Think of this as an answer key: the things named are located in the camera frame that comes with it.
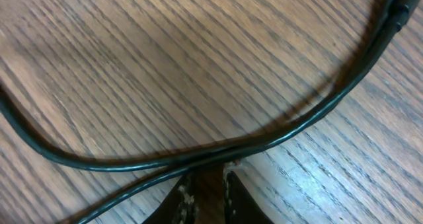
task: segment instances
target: wood grain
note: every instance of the wood grain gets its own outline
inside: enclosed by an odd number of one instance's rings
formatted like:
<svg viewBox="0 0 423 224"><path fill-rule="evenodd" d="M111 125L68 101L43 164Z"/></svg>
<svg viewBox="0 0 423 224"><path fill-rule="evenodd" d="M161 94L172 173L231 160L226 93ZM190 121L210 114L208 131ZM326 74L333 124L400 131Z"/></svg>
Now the wood grain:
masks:
<svg viewBox="0 0 423 224"><path fill-rule="evenodd" d="M277 129L354 57L380 0L0 0L0 78L62 149L177 153ZM237 169L275 223L423 222L423 3L325 119ZM149 171L50 163L0 116L0 217L56 223ZM223 223L219 173L199 223ZM176 180L95 223L141 223Z"/></svg>

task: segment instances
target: tabletop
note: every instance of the tabletop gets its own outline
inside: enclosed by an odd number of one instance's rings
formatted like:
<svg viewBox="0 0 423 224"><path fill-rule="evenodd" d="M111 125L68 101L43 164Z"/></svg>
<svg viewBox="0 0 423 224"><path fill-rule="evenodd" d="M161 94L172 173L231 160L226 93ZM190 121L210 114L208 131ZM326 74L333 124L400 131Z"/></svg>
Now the tabletop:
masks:
<svg viewBox="0 0 423 224"><path fill-rule="evenodd" d="M60 148L164 155L278 129L327 93L381 0L0 0L0 78ZM326 118L242 159L275 223L423 222L423 2ZM0 116L0 223L57 223L152 172L75 170ZM223 223L221 170L198 223ZM141 223L176 179L93 223Z"/></svg>

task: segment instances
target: black cable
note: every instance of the black cable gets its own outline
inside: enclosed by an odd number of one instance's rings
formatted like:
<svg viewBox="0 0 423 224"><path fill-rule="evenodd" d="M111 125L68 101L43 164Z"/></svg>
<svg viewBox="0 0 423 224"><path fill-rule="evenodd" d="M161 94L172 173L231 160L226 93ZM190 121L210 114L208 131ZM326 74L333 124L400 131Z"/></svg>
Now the black cable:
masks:
<svg viewBox="0 0 423 224"><path fill-rule="evenodd" d="M290 122L286 127L259 137L240 139L219 147L208 147L156 159L99 160L80 157L57 148L52 137L36 123L30 113L24 109L2 81L0 81L0 111L16 133L33 150L46 159L61 165L98 172L126 172L167 166L167 168L154 176L140 180L117 194L107 197L84 217L72 222L88 223L116 204L148 187L192 170L220 165L263 152L312 126L335 108L367 75L394 35L407 23L418 2L419 0L383 0L381 12L369 36L368 43L362 49L351 70L342 78L342 81L310 111Z"/></svg>

